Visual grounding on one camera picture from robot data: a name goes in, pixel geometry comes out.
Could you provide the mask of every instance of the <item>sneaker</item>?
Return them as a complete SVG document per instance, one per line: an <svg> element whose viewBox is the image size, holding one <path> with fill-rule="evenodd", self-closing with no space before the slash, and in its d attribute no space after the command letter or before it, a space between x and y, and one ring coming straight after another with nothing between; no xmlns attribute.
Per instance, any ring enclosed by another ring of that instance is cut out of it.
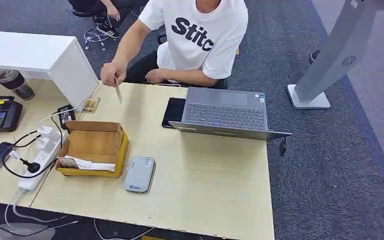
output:
<svg viewBox="0 0 384 240"><path fill-rule="evenodd" d="M100 33L107 35L110 38L118 39L120 37L120 33L114 28L114 27L108 27L107 24L99 23L96 26L96 30L98 30Z"/></svg>

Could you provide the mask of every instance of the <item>white t-shirt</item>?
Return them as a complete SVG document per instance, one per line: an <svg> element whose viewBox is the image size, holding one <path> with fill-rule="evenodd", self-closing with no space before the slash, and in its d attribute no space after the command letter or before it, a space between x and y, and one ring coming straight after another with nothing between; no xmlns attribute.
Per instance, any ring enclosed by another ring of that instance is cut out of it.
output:
<svg viewBox="0 0 384 240"><path fill-rule="evenodd" d="M218 80L232 73L248 9L244 0L221 0L210 13L199 12L196 0L149 0L139 19L152 31L165 24L167 42L158 48L158 67L200 69Z"/></svg>

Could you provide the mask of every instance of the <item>man's right hand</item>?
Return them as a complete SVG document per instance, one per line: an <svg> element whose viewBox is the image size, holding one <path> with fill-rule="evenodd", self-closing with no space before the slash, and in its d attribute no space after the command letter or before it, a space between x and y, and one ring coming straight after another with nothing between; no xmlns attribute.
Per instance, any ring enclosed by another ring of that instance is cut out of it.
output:
<svg viewBox="0 0 384 240"><path fill-rule="evenodd" d="M117 87L120 85L126 78L126 67L120 66L119 64L114 64L112 62L105 63L100 71L100 79L104 85L110 87Z"/></svg>

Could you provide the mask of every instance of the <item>white paper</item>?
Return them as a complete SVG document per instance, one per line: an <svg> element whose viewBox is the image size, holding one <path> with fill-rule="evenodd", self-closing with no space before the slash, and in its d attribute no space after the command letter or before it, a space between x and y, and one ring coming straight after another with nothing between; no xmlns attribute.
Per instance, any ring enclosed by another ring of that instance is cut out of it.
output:
<svg viewBox="0 0 384 240"><path fill-rule="evenodd" d="M106 170L114 173L116 168L116 165L113 163L93 163L92 161L87 161L68 155L66 155L65 158L74 159L75 163L78 166L78 169L81 170Z"/></svg>

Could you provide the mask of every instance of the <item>gray carpet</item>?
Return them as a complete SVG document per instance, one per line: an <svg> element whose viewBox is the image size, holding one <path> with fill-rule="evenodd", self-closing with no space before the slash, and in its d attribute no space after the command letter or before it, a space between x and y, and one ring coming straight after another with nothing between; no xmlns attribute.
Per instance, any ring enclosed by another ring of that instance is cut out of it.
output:
<svg viewBox="0 0 384 240"><path fill-rule="evenodd" d="M288 99L287 84L303 76L309 67L308 53L320 48L326 39L311 0L245 2L249 9L248 33L239 48L229 88L265 92L269 127L294 133L288 140L286 157L279 157L279 141L268 144L276 239L384 240L384 154L348 78L326 91L332 104L328 110L295 110ZM64 0L0 0L0 31L73 35L80 39L83 31L93 26L92 21L72 16L69 7ZM134 19L129 16L121 32ZM111 42L107 52L98 45L86 51L97 73L116 47ZM156 47L152 34L140 55ZM0 224L4 208L0 205ZM25 211L44 218L53 214ZM81 219L71 231L57 230L55 239L98 239L92 233L91 219ZM106 227L102 229L106 238L115 232L132 237L143 230L120 223L101 222L100 226ZM168 239L199 239L197 235L164 230L153 234Z"/></svg>

